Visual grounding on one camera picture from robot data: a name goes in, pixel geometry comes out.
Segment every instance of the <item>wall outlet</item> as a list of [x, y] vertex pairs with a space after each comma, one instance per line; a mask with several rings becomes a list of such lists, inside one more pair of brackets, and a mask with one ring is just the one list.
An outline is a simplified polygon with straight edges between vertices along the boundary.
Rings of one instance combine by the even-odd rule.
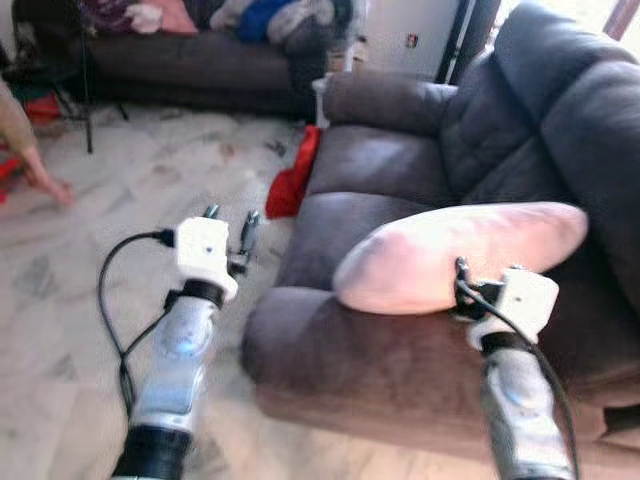
[[405, 43], [405, 46], [409, 49], [414, 49], [418, 46], [418, 34], [416, 33], [409, 33], [407, 35], [407, 42]]

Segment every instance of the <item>gray couch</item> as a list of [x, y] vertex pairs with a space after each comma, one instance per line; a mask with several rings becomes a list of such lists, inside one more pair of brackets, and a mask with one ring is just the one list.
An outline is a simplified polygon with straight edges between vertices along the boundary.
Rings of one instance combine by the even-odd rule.
[[631, 55], [525, 2], [459, 88], [341, 74], [325, 109], [332, 126], [294, 237], [246, 328], [242, 361], [262, 409], [488, 456], [481, 358], [465, 327], [446, 312], [349, 310], [332, 275], [368, 233], [402, 217], [569, 202], [588, 212], [590, 234], [548, 272], [561, 290], [541, 348], [573, 402], [583, 458], [640, 468], [640, 67]]
[[[80, 56], [77, 0], [15, 0], [17, 18], [34, 26], [48, 57]], [[242, 43], [233, 33], [203, 30], [98, 35], [89, 42], [92, 92], [99, 97], [197, 108], [240, 109], [313, 118], [311, 82], [325, 75], [327, 51], [345, 41], [351, 0], [332, 0], [334, 24], [303, 22], [284, 45]], [[194, 24], [206, 29], [219, 0], [185, 0]]]

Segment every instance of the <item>white wall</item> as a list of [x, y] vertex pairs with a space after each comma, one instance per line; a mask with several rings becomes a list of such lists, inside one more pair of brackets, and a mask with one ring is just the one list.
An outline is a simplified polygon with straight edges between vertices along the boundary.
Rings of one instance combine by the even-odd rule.
[[[367, 68], [433, 80], [457, 8], [458, 0], [371, 0]], [[419, 35], [415, 49], [405, 46], [410, 33]]]
[[13, 57], [13, 26], [11, 25], [11, 3], [13, 0], [0, 0], [0, 41], [9, 55]]

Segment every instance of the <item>person's arm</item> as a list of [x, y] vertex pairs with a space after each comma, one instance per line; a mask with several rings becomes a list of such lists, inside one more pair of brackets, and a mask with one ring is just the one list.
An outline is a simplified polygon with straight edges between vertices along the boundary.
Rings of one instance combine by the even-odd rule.
[[20, 153], [36, 145], [31, 122], [9, 87], [0, 80], [0, 137], [12, 152]]
[[0, 80], [0, 137], [7, 142], [9, 150], [18, 154], [24, 162], [27, 168], [26, 175], [32, 186], [48, 193], [61, 205], [68, 206], [73, 203], [69, 185], [53, 178], [45, 168], [31, 122], [2, 80]]

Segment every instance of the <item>clothes pile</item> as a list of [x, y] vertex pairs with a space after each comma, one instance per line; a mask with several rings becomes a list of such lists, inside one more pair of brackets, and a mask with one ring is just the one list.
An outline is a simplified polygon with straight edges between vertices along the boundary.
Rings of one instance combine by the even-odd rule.
[[80, 0], [80, 7], [94, 36], [198, 33], [182, 0]]
[[227, 0], [209, 21], [212, 30], [236, 29], [245, 42], [281, 45], [305, 20], [322, 26], [335, 17], [331, 0]]

